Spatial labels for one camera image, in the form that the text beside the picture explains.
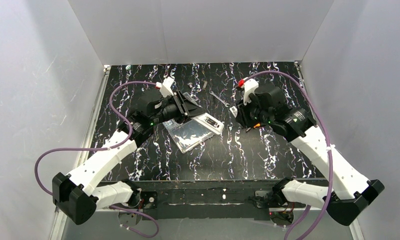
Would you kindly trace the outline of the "white remote control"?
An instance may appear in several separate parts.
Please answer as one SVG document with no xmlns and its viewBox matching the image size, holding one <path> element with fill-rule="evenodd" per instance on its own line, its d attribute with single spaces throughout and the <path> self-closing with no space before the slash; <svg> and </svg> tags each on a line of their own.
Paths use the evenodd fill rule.
<svg viewBox="0 0 400 240">
<path fill-rule="evenodd" d="M 197 123 L 201 124 L 202 126 L 208 128 L 216 135 L 222 134 L 224 129 L 224 123 L 216 119 L 215 117 L 211 116 L 208 113 L 201 114 L 199 116 L 195 116 L 192 118 Z"/>
</svg>

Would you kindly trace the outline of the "white remote battery cover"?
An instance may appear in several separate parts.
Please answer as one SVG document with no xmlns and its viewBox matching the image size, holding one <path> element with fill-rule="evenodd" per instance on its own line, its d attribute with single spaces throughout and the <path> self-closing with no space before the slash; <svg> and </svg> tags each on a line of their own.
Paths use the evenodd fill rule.
<svg viewBox="0 0 400 240">
<path fill-rule="evenodd" d="M 238 108 L 237 106 L 232 106 L 229 108 L 230 112 L 232 113 L 232 115 L 236 118 L 238 116 Z"/>
</svg>

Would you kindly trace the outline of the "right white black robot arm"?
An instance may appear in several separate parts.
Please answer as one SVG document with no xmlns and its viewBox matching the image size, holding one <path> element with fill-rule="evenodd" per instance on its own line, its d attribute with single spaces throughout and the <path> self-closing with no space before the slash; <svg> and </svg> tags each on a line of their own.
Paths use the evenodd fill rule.
<svg viewBox="0 0 400 240">
<path fill-rule="evenodd" d="M 260 86 L 250 79 L 237 86 L 242 99 L 231 108 L 244 128 L 270 126 L 302 152 L 324 177 L 327 187 L 285 178 L 272 188 L 271 200 L 284 204 L 298 202 L 322 208 L 339 224 L 350 225 L 385 189 L 378 179 L 359 173 L 334 147 L 328 147 L 316 121 L 303 108 L 287 105 L 283 91 L 271 83 Z"/>
</svg>

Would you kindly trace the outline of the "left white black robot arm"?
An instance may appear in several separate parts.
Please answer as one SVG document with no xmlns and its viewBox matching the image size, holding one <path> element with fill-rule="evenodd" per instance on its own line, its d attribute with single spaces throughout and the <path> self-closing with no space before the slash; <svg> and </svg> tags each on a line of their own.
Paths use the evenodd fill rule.
<svg viewBox="0 0 400 240">
<path fill-rule="evenodd" d="M 53 178 L 53 202 L 75 224 L 85 223 L 96 210 L 115 204 L 131 208 L 141 202 L 141 188 L 131 180 L 98 186 L 102 179 L 121 161 L 135 152 L 153 133 L 154 126 L 169 120 L 179 124 L 199 120 L 206 110 L 180 91 L 162 96 L 158 90 L 146 90 L 135 102 L 135 108 L 104 144 L 82 165 L 67 175 Z"/>
</svg>

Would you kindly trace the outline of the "clear plastic screw box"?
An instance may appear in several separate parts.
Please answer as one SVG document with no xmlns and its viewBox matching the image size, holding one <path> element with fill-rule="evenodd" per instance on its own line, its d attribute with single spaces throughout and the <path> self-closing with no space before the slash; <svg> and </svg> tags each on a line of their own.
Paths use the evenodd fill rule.
<svg viewBox="0 0 400 240">
<path fill-rule="evenodd" d="M 184 92 L 183 95 L 196 103 L 187 92 Z M 182 153 L 192 150 L 195 146 L 216 135 L 192 119 L 188 119 L 184 123 L 176 123 L 172 119 L 163 122 L 163 126 Z"/>
</svg>

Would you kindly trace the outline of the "silver open-end wrench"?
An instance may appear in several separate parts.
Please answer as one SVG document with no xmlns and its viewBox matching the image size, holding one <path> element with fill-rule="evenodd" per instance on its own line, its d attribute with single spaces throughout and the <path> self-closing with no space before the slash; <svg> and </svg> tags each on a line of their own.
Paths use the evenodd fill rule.
<svg viewBox="0 0 400 240">
<path fill-rule="evenodd" d="M 225 100 L 221 99 L 217 94 L 215 94 L 213 91 L 209 92 L 212 96 L 214 96 L 218 101 L 220 101 L 226 108 L 229 107 L 229 103 L 226 102 Z"/>
</svg>

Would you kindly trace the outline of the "orange handled pliers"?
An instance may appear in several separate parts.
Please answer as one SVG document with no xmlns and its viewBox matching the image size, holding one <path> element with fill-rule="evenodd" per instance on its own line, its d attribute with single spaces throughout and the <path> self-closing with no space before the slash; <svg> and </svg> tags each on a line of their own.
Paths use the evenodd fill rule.
<svg viewBox="0 0 400 240">
<path fill-rule="evenodd" d="M 260 128 L 261 126 L 262 126 L 262 124 L 258 123 L 258 124 L 254 125 L 254 126 L 252 126 L 252 127 L 248 127 L 248 128 L 246 129 L 246 132 L 249 132 L 249 131 L 252 130 L 252 129 Z"/>
</svg>

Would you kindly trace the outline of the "black front mounting rail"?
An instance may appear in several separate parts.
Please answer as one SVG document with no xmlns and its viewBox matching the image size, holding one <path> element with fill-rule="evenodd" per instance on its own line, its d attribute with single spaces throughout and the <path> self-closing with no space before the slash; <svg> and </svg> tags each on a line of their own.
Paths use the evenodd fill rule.
<svg viewBox="0 0 400 240">
<path fill-rule="evenodd" d="M 164 219 L 270 220 L 274 212 L 291 214 L 301 203 L 271 202 L 277 180 L 146 180 L 141 188 L 141 210 Z"/>
</svg>

